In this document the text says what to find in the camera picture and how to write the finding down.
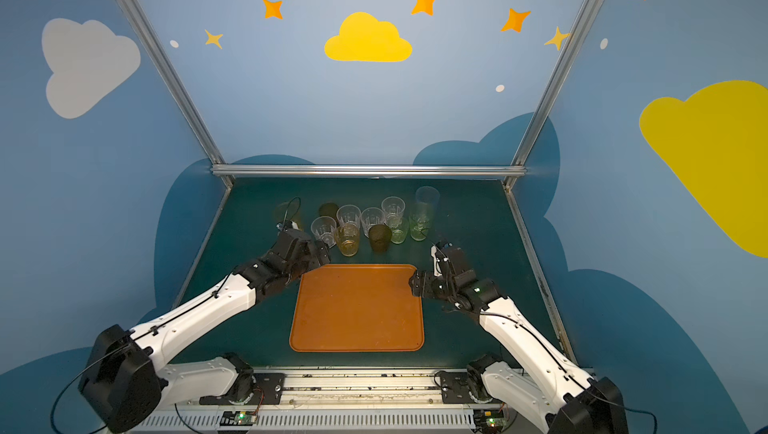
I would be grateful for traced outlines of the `clear faceted plastic glass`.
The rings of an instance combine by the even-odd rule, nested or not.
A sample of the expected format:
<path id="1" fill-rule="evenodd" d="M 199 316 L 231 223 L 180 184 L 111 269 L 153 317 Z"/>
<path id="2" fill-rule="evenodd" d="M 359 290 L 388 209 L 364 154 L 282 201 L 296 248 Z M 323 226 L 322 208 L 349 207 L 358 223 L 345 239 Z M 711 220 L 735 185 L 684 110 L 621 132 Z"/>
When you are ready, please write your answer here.
<path id="1" fill-rule="evenodd" d="M 328 248 L 336 244 L 337 221 L 331 216 L 319 216 L 310 226 L 316 239 L 325 243 Z"/>

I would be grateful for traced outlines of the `short yellow plastic glass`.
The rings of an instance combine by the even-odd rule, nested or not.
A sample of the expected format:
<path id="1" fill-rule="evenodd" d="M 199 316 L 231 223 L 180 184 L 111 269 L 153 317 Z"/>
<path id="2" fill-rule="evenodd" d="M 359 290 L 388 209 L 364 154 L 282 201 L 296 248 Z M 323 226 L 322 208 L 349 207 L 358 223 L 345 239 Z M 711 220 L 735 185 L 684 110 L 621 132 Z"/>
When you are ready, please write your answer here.
<path id="1" fill-rule="evenodd" d="M 354 222 L 342 223 L 336 231 L 336 245 L 345 257 L 357 254 L 360 246 L 360 228 Z"/>

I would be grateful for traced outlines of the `brown textured glass front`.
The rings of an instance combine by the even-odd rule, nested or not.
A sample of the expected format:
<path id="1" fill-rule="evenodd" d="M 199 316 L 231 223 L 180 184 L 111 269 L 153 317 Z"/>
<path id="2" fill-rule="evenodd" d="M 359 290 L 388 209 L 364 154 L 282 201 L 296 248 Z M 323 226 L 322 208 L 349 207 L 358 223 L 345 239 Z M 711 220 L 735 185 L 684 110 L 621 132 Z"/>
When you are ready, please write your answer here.
<path id="1" fill-rule="evenodd" d="M 386 224 L 374 224 L 368 230 L 368 239 L 374 253 L 385 253 L 392 240 L 391 228 Z"/>

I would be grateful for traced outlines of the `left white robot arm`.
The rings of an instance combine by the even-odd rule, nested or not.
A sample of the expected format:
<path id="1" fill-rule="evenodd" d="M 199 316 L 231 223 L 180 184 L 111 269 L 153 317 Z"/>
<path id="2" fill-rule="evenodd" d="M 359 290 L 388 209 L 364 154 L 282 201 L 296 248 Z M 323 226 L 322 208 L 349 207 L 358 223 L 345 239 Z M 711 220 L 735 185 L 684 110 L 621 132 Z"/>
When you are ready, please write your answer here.
<path id="1" fill-rule="evenodd" d="M 329 261 L 323 241 L 295 228 L 280 230 L 263 256 L 236 266 L 197 297 L 130 329 L 113 325 L 102 331 L 80 375 L 80 394 L 113 433 L 127 432 L 157 408 L 183 401 L 262 401 L 253 368 L 236 354 L 183 364 L 173 360 L 224 321 Z"/>

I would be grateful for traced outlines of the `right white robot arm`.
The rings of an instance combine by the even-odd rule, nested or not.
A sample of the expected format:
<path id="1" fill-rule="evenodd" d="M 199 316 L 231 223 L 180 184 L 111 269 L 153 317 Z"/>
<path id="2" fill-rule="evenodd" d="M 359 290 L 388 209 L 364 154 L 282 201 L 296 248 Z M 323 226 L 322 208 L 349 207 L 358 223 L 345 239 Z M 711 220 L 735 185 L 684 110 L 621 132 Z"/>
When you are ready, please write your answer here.
<path id="1" fill-rule="evenodd" d="M 451 243 L 431 247 L 433 269 L 409 279 L 412 294 L 436 299 L 470 316 L 526 372 L 487 355 L 468 366 L 478 399 L 496 399 L 543 433 L 627 433 L 623 397 L 608 378 L 595 379 L 550 343 L 511 297 L 480 279 L 463 250 Z"/>

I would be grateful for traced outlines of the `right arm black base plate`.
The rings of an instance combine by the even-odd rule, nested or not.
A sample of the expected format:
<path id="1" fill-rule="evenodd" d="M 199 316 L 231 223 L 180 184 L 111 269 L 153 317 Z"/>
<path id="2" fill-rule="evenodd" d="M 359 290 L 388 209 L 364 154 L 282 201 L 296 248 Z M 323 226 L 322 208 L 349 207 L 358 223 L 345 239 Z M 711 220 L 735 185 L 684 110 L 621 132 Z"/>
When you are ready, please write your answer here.
<path id="1" fill-rule="evenodd" d="M 438 387 L 443 404 L 476 404 L 478 402 L 476 383 L 466 371 L 445 371 L 435 373 L 433 380 Z"/>

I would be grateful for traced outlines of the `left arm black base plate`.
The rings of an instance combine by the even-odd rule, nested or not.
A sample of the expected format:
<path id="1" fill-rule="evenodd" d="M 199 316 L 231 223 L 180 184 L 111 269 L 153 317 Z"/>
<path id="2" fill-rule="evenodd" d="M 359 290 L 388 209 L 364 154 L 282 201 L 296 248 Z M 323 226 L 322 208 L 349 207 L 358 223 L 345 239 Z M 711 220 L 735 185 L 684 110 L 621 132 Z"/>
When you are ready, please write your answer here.
<path id="1" fill-rule="evenodd" d="M 204 396 L 200 405 L 278 405 L 285 382 L 284 373 L 240 373 L 227 392 Z"/>

